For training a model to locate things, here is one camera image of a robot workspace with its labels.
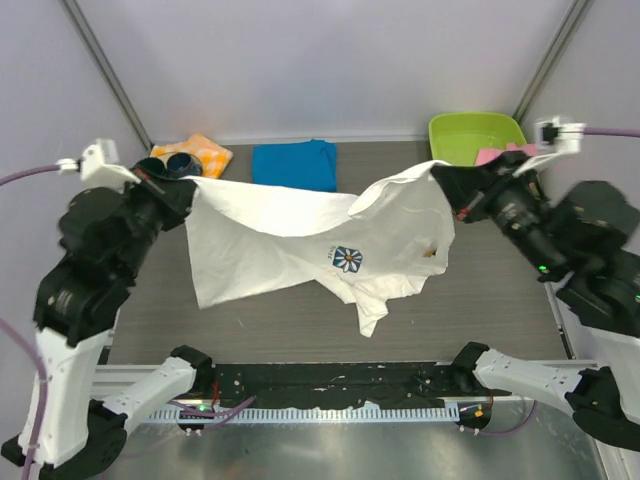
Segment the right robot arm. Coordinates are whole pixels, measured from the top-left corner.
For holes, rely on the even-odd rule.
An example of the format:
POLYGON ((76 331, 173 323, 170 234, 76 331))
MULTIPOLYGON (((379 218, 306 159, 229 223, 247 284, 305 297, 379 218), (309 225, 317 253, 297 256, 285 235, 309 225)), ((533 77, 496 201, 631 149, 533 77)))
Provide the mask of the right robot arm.
POLYGON ((588 180, 557 203, 541 191, 532 158, 507 152, 480 167, 436 165, 432 177, 456 218, 489 219, 536 268, 561 283, 557 300, 577 317, 605 356, 598 369, 547 367, 470 342, 452 362, 465 395, 481 388, 528 397, 570 416, 592 438, 639 449, 639 257, 624 246, 639 211, 615 186, 588 180))

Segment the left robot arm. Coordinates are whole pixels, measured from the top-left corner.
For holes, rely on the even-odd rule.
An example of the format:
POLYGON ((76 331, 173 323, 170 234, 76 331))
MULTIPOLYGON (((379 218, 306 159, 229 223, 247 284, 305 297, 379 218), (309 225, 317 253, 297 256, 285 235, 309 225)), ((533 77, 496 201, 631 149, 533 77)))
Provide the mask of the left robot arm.
POLYGON ((25 426, 2 456, 43 479, 88 479, 120 455, 155 410, 187 394, 205 397, 212 359, 186 345, 122 393, 91 395, 117 314, 158 235, 181 225, 196 191, 190 180, 143 178, 121 190, 76 195, 60 218, 61 261, 41 281, 34 308, 36 378, 25 426))

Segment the green plastic basin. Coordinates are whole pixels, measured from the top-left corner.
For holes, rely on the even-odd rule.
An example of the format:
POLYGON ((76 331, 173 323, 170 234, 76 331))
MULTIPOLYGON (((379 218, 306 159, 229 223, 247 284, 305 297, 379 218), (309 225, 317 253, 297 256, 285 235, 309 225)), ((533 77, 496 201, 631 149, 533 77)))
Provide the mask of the green plastic basin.
POLYGON ((526 144, 519 124, 495 112, 457 112, 434 116, 428 125, 428 141, 434 160, 454 166, 473 166, 481 149, 505 149, 526 144))

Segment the white printed t-shirt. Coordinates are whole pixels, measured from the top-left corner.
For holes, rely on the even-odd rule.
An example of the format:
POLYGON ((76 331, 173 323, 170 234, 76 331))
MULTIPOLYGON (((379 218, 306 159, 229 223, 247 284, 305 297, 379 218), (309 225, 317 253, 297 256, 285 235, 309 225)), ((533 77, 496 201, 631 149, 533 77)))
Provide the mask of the white printed t-shirt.
POLYGON ((316 281, 355 305, 371 336, 389 300, 419 294, 448 267, 454 220, 436 165, 360 195, 194 178, 186 230, 199 307, 316 281))

